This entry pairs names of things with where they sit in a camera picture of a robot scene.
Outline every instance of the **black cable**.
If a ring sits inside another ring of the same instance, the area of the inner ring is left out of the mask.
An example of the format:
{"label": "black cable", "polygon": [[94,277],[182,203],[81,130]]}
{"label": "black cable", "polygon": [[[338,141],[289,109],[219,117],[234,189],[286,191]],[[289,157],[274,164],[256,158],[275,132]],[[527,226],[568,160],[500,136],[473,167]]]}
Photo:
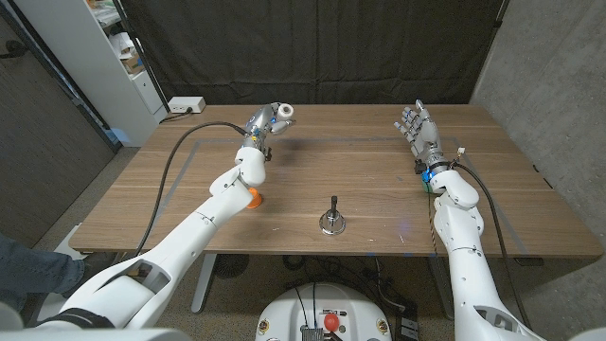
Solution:
{"label": "black cable", "polygon": [[217,121],[217,122],[207,122],[207,123],[198,124],[197,126],[190,128],[179,138],[177,143],[175,143],[174,147],[172,148],[172,152],[170,152],[169,159],[167,160],[167,164],[164,167],[164,172],[162,173],[162,180],[160,181],[160,188],[158,189],[158,196],[155,199],[155,205],[153,206],[153,213],[151,214],[150,223],[148,224],[148,228],[145,230],[145,233],[143,234],[143,237],[141,238],[141,242],[139,242],[139,246],[137,246],[137,248],[134,252],[135,257],[139,256],[139,254],[141,253],[141,250],[143,249],[143,245],[145,245],[145,242],[147,241],[148,237],[150,236],[150,232],[152,232],[153,222],[155,221],[156,214],[158,213],[158,207],[160,206],[160,199],[162,199],[162,190],[164,189],[164,184],[167,181],[167,174],[169,173],[169,167],[170,167],[170,162],[172,161],[172,157],[174,157],[175,153],[177,152],[177,149],[179,149],[179,146],[181,146],[181,143],[183,143],[183,140],[185,140],[189,134],[197,131],[198,129],[201,129],[204,127],[209,127],[209,126],[215,126],[215,125],[223,125],[223,126],[231,127],[231,128],[234,128],[238,133],[240,133],[242,135],[246,135],[246,131],[244,131],[242,128],[240,128],[239,126],[237,126],[233,123]]}
{"label": "black cable", "polygon": [[318,322],[315,319],[315,282],[313,283],[313,327],[318,328]]}
{"label": "black cable", "polygon": [[524,304],[522,303],[522,298],[520,297],[518,292],[515,290],[515,285],[513,285],[513,277],[511,276],[511,270],[509,269],[509,264],[508,264],[508,252],[505,249],[503,233],[501,232],[501,225],[499,225],[499,217],[496,214],[496,208],[494,207],[494,202],[492,201],[492,197],[490,196],[489,190],[486,188],[486,186],[484,185],[482,180],[480,180],[480,178],[469,168],[467,168],[459,163],[454,163],[454,167],[459,167],[462,170],[469,173],[473,177],[473,179],[478,183],[478,185],[480,185],[480,188],[482,188],[482,190],[484,191],[484,194],[486,194],[486,197],[489,200],[490,211],[492,212],[492,219],[494,220],[494,226],[496,227],[496,234],[499,238],[499,245],[501,246],[501,254],[503,255],[505,269],[508,273],[509,285],[511,285],[511,290],[513,290],[513,295],[515,296],[515,301],[518,304],[518,309],[520,310],[520,315],[522,316],[522,320],[524,320],[524,324],[527,327],[529,327],[530,329],[532,329],[532,327],[530,327],[530,321],[528,320],[528,315],[526,315],[526,310],[524,309]]}
{"label": "black cable", "polygon": [[296,287],[294,287],[294,290],[296,291],[296,295],[299,296],[299,302],[301,302],[301,309],[303,310],[303,317],[305,317],[305,326],[307,328],[309,328],[310,325],[307,323],[307,315],[305,314],[305,307],[303,306],[303,299],[301,299],[301,294],[299,294],[299,290],[296,289]]}
{"label": "black cable", "polygon": [[164,123],[164,122],[171,122],[171,121],[175,120],[175,119],[176,119],[176,118],[178,118],[178,117],[183,117],[183,116],[185,116],[185,115],[191,114],[191,112],[192,112],[192,111],[193,111],[193,109],[191,109],[191,107],[187,107],[187,110],[186,110],[184,113],[177,114],[177,115],[175,115],[175,116],[173,116],[173,117],[165,117],[164,119],[162,119],[162,120],[160,121],[160,123],[159,123],[159,124],[162,124],[162,123]]}

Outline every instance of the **power strip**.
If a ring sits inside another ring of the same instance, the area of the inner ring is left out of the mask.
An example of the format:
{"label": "power strip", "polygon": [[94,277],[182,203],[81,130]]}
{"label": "power strip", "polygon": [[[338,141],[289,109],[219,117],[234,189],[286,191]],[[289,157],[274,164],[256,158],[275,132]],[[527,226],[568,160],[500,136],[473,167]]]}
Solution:
{"label": "power strip", "polygon": [[182,114],[191,108],[192,113],[201,113],[206,107],[205,98],[200,97],[173,97],[169,101],[169,108],[173,114]]}

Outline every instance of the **jeans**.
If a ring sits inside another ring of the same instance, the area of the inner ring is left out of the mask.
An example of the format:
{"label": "jeans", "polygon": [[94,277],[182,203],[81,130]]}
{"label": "jeans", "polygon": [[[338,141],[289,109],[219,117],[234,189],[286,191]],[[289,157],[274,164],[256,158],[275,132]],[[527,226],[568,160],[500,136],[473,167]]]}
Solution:
{"label": "jeans", "polygon": [[62,294],[84,274],[84,262],[28,249],[0,234],[0,301],[20,312],[28,293]]}

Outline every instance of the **white robotic arm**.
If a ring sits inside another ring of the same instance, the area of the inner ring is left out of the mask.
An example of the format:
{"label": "white robotic arm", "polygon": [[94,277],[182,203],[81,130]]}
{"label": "white robotic arm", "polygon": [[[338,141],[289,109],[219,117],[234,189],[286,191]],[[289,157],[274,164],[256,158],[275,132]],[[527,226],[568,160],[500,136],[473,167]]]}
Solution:
{"label": "white robotic arm", "polygon": [[153,326],[217,230],[252,201],[248,188],[263,183],[264,163],[271,158],[271,150],[264,146],[265,136],[280,134],[294,124],[293,113],[293,107],[285,103],[259,109],[246,125],[236,167],[212,183],[208,200],[149,252],[89,279],[65,302],[60,314],[37,329]]}
{"label": "white robotic arm", "polygon": [[499,298],[480,241],[484,221],[476,207],[478,193],[449,167],[436,124],[420,100],[417,108],[419,114],[409,108],[402,113],[405,127],[398,122],[394,125],[411,144],[417,173],[433,193],[443,193],[434,201],[434,227],[449,256],[456,340],[543,340]]}

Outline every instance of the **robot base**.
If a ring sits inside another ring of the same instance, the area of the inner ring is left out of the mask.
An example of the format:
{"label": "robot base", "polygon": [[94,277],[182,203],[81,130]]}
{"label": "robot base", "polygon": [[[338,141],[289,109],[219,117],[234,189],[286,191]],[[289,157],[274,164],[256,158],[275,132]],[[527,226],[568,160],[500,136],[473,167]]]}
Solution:
{"label": "robot base", "polygon": [[[313,309],[313,283],[292,289],[270,303],[261,314],[257,330],[257,341],[285,340],[324,340],[324,333],[329,333],[325,326],[328,314],[335,314],[338,319],[338,330],[335,340],[391,340],[391,331],[384,313],[366,296],[344,285],[335,283],[315,283],[315,312]],[[303,330],[323,329],[316,336]]]}

